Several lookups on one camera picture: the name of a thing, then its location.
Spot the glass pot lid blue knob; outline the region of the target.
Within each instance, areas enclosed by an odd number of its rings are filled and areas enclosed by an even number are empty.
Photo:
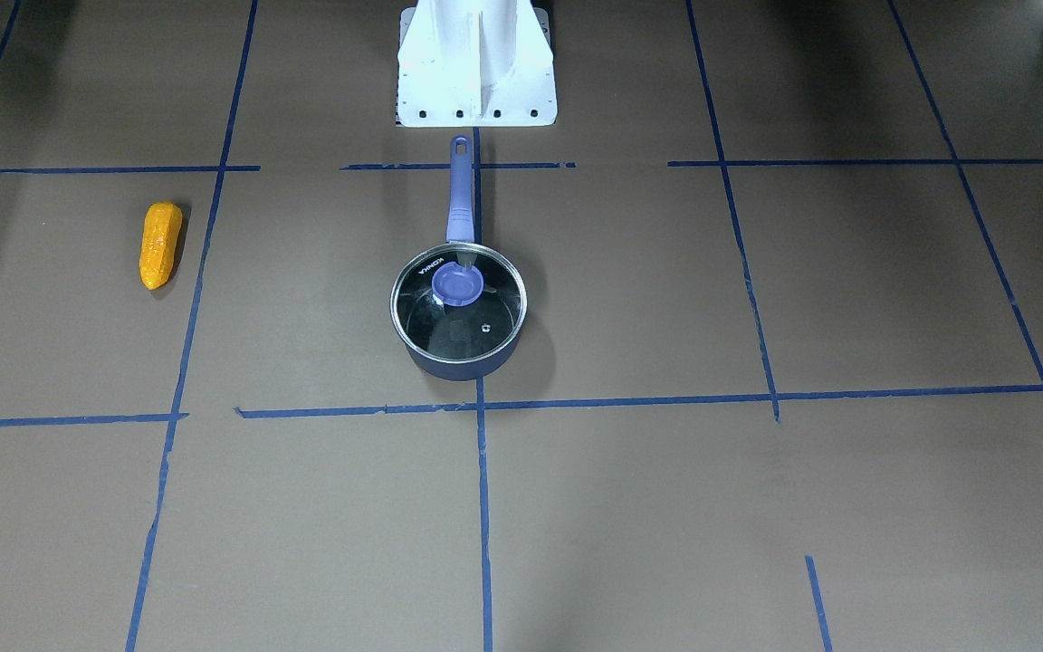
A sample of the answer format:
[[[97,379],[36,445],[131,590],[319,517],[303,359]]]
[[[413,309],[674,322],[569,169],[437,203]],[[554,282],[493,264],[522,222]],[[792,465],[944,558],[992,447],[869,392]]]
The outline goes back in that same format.
[[[411,355],[435,366],[500,363],[516,348],[529,297],[516,265],[455,241],[415,256],[393,282],[389,312]]]

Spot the yellow corn cob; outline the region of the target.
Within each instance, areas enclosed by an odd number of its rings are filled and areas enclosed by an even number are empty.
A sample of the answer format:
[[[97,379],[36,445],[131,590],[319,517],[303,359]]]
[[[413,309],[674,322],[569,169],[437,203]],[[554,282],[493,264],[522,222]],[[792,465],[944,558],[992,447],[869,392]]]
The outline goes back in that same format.
[[[167,284],[177,268],[177,249],[185,211],[173,202],[150,204],[142,220],[139,277],[150,292]]]

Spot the dark blue saucepan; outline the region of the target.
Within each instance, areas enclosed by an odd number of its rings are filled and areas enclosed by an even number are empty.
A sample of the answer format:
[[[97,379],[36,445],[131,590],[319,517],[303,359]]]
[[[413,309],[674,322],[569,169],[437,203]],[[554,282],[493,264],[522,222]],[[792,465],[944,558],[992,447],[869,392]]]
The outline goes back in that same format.
[[[450,144],[448,174],[448,211],[445,222],[445,240],[442,244],[455,241],[476,243],[474,222],[474,152],[472,140],[465,135],[452,139]],[[426,375],[448,381],[472,381],[487,375],[493,375],[510,358],[500,363],[489,363],[487,366],[435,366],[426,360],[411,355],[409,358],[422,369]]]

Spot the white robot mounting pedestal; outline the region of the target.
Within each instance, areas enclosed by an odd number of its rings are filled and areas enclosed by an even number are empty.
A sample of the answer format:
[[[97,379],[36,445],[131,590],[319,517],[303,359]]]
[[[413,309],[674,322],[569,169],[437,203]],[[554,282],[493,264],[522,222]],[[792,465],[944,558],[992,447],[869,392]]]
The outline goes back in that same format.
[[[418,1],[401,13],[395,119],[530,128],[559,115],[545,1]]]

